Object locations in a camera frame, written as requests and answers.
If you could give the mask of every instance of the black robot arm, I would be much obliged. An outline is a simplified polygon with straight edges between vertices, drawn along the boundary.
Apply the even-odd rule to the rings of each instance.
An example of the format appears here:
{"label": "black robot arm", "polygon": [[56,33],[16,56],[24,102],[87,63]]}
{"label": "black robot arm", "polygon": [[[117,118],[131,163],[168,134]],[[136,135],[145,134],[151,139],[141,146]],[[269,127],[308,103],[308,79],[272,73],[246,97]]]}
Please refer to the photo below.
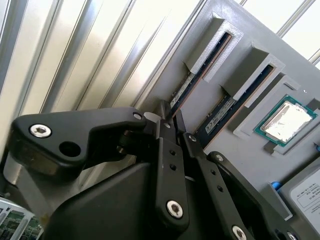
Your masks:
{"label": "black robot arm", "polygon": [[63,186],[83,169],[135,164],[63,202],[42,240],[292,240],[299,236],[220,152],[206,155],[180,111],[157,122],[132,107],[18,117],[7,149]]}

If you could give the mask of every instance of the circuit board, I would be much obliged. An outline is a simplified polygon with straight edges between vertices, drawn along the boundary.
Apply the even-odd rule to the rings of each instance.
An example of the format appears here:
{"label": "circuit board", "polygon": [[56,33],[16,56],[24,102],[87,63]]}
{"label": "circuit board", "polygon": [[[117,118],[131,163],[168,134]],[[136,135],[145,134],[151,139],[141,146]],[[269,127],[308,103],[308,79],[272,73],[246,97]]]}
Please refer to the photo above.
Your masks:
{"label": "circuit board", "polygon": [[41,229],[38,219],[32,217],[19,240],[36,240]]}
{"label": "circuit board", "polygon": [[0,240],[10,240],[24,216],[23,212],[12,210],[0,225]]}

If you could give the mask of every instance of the gray panel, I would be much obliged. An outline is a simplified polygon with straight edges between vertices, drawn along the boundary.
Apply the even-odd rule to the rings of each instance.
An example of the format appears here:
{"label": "gray panel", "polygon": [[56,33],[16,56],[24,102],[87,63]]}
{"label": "gray panel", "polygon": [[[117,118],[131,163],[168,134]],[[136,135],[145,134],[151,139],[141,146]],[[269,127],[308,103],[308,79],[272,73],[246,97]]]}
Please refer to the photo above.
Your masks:
{"label": "gray panel", "polygon": [[[296,176],[294,176],[291,180],[289,180],[286,184],[284,184],[280,188],[280,196],[283,198],[283,200],[287,203],[287,205],[294,211],[293,217],[290,219],[290,224],[294,227],[294,229],[297,231],[297,233],[300,235],[303,239],[317,239],[319,238],[320,234],[315,231],[315,229],[312,227],[310,223],[308,223],[308,216],[310,214],[314,214],[319,216],[319,211],[315,210],[313,213],[311,211],[313,210],[309,207],[306,208],[306,211],[303,213],[299,207],[295,204],[295,200],[292,198],[292,192],[294,189],[299,188],[299,185],[305,183],[308,184],[308,178],[312,175],[318,174],[319,175],[319,169],[320,169],[320,158],[317,158],[314,160],[310,165],[308,165],[305,169],[303,169],[301,172],[299,172]],[[317,217],[316,225],[319,225],[320,219]]]}
{"label": "gray panel", "polygon": [[199,71],[205,60],[210,55],[212,49],[217,44],[217,41],[213,39],[213,36],[222,26],[224,21],[225,20],[221,18],[213,19],[212,24],[210,24],[205,33],[201,36],[201,40],[198,42],[191,55],[185,61],[185,64],[191,73],[196,74]]}
{"label": "gray panel", "polygon": [[[233,128],[231,127],[232,124],[224,128],[205,150],[207,153],[211,151],[222,152],[256,189],[261,190],[267,182],[281,181],[309,161],[316,154],[313,142],[319,142],[320,139],[318,138],[320,137],[317,137],[316,132],[313,135],[306,132],[296,136],[296,140],[299,142],[298,147],[291,148],[292,145],[288,144],[287,148],[280,148],[270,144],[266,138],[254,133],[255,124],[260,122],[287,93],[303,105],[308,105],[313,99],[320,99],[318,91],[320,89],[320,72],[240,5],[232,0],[207,1],[202,14],[198,16],[188,37],[182,41],[168,63],[142,109],[152,111],[157,105],[158,99],[170,100],[171,94],[188,72],[188,68],[183,62],[187,61],[204,29],[211,23],[213,12],[243,32],[243,37],[211,81],[208,83],[202,80],[197,85],[182,106],[182,114],[187,130],[193,132],[222,97],[221,86],[248,56],[252,45],[258,45],[259,49],[270,53],[283,63],[285,67],[282,73],[287,75],[287,79],[282,81],[287,81],[287,83],[280,83],[280,85],[275,86],[274,81],[279,81],[279,78],[276,78],[270,83],[270,87],[266,86],[266,90],[261,95],[266,96],[268,91],[271,91],[272,94],[267,96],[265,102],[262,102],[262,99],[258,97],[258,101],[253,101],[251,104],[257,106],[257,115],[251,120],[249,118],[245,120],[243,127],[240,126],[243,121],[242,118],[241,121],[236,122]],[[244,118],[246,114],[248,115],[252,111],[252,108],[247,107],[244,106],[239,111],[239,113],[242,112]],[[241,132],[252,132],[248,139],[244,140],[234,132],[239,126],[238,132],[240,135]]]}

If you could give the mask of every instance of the black plastic part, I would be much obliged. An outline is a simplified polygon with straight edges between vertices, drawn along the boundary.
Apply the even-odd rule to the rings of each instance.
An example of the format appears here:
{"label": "black plastic part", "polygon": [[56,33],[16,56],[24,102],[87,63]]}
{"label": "black plastic part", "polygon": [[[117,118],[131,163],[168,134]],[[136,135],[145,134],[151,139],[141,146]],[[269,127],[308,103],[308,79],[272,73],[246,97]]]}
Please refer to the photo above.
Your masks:
{"label": "black plastic part", "polygon": [[254,238],[246,229],[237,211],[217,165],[207,160],[199,141],[192,141],[190,135],[190,133],[184,133],[183,140],[181,140],[185,146],[184,157],[188,158],[186,160],[191,162],[190,164],[194,168],[198,168],[197,174],[194,177],[198,181],[203,182],[205,191],[209,193],[209,200],[214,206],[214,212],[211,214],[217,217],[216,225],[219,226],[226,239],[233,239],[235,237],[232,227],[238,226],[244,231],[247,240],[253,240]]}
{"label": "black plastic part", "polygon": [[65,201],[51,216],[42,240],[208,240],[223,238],[208,194],[186,179],[190,224],[181,235],[151,225],[152,164],[130,166]]}
{"label": "black plastic part", "polygon": [[[188,200],[182,149],[176,144],[176,130],[165,120],[157,123],[154,206],[156,226],[166,236],[178,236],[189,225]],[[181,218],[171,216],[167,202],[176,201],[183,210]]]}
{"label": "black plastic part", "polygon": [[[218,160],[217,155],[220,155],[223,161]],[[283,236],[281,240],[291,240],[287,232],[293,233],[298,240],[300,239],[290,225],[223,154],[213,151],[207,159],[218,166],[244,224],[251,229],[255,239],[279,239],[281,233]]]}
{"label": "black plastic part", "polygon": [[[32,135],[34,124],[48,126],[51,135]],[[28,169],[69,181],[79,176],[90,159],[96,165],[123,158],[116,152],[120,133],[143,130],[146,124],[143,113],[133,107],[24,115],[13,121],[7,146],[12,157]]]}

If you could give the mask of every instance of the metal surface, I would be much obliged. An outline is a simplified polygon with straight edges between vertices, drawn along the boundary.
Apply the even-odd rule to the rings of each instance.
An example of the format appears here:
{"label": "metal surface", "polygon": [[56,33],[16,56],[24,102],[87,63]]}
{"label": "metal surface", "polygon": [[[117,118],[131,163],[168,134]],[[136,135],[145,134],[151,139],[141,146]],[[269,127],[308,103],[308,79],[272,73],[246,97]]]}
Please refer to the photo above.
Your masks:
{"label": "metal surface", "polygon": [[12,39],[15,43],[14,51],[4,76],[4,84],[0,95],[2,112],[0,120],[2,126],[0,129],[1,154],[4,150],[9,126],[18,115],[22,105],[27,90],[26,86],[31,81],[33,69],[36,66],[56,8],[57,1],[54,0],[29,0],[25,7],[17,38]]}
{"label": "metal surface", "polygon": [[234,233],[237,240],[247,240],[245,232],[240,227],[233,226],[232,232]]}
{"label": "metal surface", "polygon": [[224,161],[224,158],[223,158],[221,155],[217,154],[217,155],[215,155],[215,156],[216,156],[216,158],[217,158],[220,162],[223,162],[223,161]]}
{"label": "metal surface", "polygon": [[77,32],[86,2],[87,0],[59,1],[19,115],[42,111],[68,47]]}
{"label": "metal surface", "polygon": [[30,127],[30,132],[37,138],[47,138],[51,135],[50,127],[43,124],[35,124]]}
{"label": "metal surface", "polygon": [[138,114],[138,113],[134,113],[133,116],[138,120],[142,119],[142,116],[140,114]]}
{"label": "metal surface", "polygon": [[190,138],[193,142],[196,142],[196,141],[197,141],[197,139],[196,139],[194,136],[192,136],[192,135],[190,135],[189,138]]}
{"label": "metal surface", "polygon": [[297,238],[295,237],[295,235],[293,235],[291,232],[287,232],[288,236],[290,237],[291,240],[297,240]]}
{"label": "metal surface", "polygon": [[176,201],[170,200],[166,203],[166,209],[170,215],[176,219],[182,218],[184,211],[179,203]]}
{"label": "metal surface", "polygon": [[286,21],[286,23],[276,33],[282,38],[292,28],[292,26],[299,20],[299,18],[308,10],[308,8],[315,2],[315,0],[304,0],[295,13]]}
{"label": "metal surface", "polygon": [[171,128],[171,126],[170,126],[170,124],[169,123],[164,123],[164,125],[168,128],[168,129],[170,129]]}

